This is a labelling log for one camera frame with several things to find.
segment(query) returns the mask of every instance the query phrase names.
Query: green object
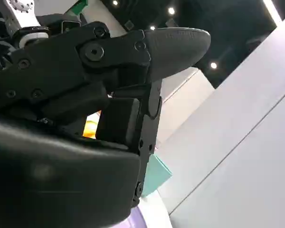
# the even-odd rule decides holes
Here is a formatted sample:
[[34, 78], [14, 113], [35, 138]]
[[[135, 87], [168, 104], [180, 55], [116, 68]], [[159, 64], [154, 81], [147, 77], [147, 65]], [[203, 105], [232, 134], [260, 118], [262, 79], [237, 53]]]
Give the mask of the green object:
[[172, 173], [168, 167], [155, 154], [152, 154], [147, 165], [142, 197], [153, 193], [171, 176]]
[[88, 4], [87, 4], [87, 1], [88, 0], [80, 0], [78, 1], [72, 8], [72, 12], [76, 15], [79, 15], [82, 10], [84, 9], [84, 7], [86, 7]]

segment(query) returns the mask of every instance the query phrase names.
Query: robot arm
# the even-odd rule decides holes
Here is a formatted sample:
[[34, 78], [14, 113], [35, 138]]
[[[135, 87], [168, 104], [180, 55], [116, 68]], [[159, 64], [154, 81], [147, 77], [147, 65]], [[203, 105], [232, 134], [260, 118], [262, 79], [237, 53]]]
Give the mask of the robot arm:
[[[154, 153], [162, 79], [210, 45], [192, 28], [111, 38], [101, 22], [72, 26], [49, 22], [54, 36], [13, 51], [0, 71], [0, 228], [99, 228], [127, 218]], [[82, 137], [99, 110], [97, 139]]]
[[0, 0], [0, 12], [5, 19], [7, 32], [15, 39], [17, 48], [48, 38], [47, 30], [37, 21], [34, 9], [34, 0]]

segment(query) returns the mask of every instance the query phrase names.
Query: screw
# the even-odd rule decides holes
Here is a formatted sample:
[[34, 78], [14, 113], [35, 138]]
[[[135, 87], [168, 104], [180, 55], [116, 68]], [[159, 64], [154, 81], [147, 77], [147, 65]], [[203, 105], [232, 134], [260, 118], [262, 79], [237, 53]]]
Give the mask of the screw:
[[139, 141], [139, 148], [142, 148], [143, 147], [143, 140], [140, 140]]
[[6, 92], [6, 96], [8, 98], [14, 98], [16, 96], [16, 91], [15, 90], [9, 90]]
[[135, 189], [135, 195], [136, 195], [137, 197], [140, 197], [140, 196], [142, 195], [142, 191], [143, 191], [143, 185], [142, 185], [141, 182], [138, 182], [138, 183], [137, 183], [137, 187], [136, 187], [136, 189]]
[[92, 62], [98, 62], [104, 56], [105, 51], [99, 44], [90, 44], [85, 51], [85, 56]]
[[43, 93], [40, 89], [35, 89], [33, 92], [32, 92], [32, 98], [33, 99], [37, 99], [37, 98], [40, 98], [41, 96], [43, 96]]
[[30, 62], [27, 59], [22, 59], [18, 63], [19, 69], [26, 69], [29, 68]]
[[97, 27], [94, 29], [94, 34], [97, 38], [101, 38], [105, 35], [105, 29], [103, 27]]
[[138, 51], [143, 51], [143, 50], [145, 50], [145, 48], [146, 48], [146, 44], [145, 44], [144, 42], [142, 42], [142, 41], [137, 41], [137, 42], [135, 43], [135, 48], [136, 48], [136, 50], [138, 50]]

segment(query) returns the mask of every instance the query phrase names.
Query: ceiling light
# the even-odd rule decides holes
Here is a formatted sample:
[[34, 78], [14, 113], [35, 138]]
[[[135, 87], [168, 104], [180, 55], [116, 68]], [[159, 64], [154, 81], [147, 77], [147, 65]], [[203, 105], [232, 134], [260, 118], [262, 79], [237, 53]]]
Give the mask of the ceiling light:
[[211, 63], [210, 66], [211, 66], [212, 69], [218, 68], [218, 65], [216, 63]]
[[175, 10], [174, 10], [173, 7], [170, 7], [170, 8], [168, 9], [168, 12], [169, 12], [171, 15], [174, 15], [174, 14], [175, 14]]
[[271, 18], [274, 20], [276, 26], [279, 26], [282, 23], [282, 19], [277, 12], [273, 2], [271, 0], [263, 0], [265, 6], [267, 7]]

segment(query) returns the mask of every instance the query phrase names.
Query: white panel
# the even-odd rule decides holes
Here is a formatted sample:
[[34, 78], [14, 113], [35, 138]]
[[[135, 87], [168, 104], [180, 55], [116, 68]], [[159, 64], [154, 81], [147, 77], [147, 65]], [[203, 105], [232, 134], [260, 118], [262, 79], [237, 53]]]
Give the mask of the white panel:
[[285, 23], [157, 151], [173, 172], [173, 177], [159, 188], [169, 212], [284, 94]]
[[170, 94], [163, 98], [157, 147], [165, 142], [214, 91], [204, 74], [192, 67], [166, 80], [168, 81], [163, 81], [163, 89], [166, 95], [168, 91]]
[[285, 99], [171, 219], [174, 228], [285, 228]]

